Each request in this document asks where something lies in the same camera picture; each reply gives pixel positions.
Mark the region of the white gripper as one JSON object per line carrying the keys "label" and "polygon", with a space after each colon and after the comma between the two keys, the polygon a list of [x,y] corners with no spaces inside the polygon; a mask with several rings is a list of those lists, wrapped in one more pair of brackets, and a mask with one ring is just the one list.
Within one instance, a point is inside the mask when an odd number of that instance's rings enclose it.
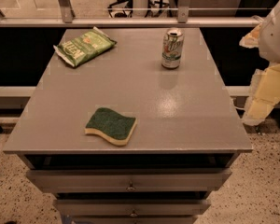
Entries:
{"label": "white gripper", "polygon": [[245,101],[242,122],[257,126],[280,102],[280,0],[262,25],[243,36],[239,45],[248,49],[259,47],[259,55],[272,62],[265,70],[255,71]]}

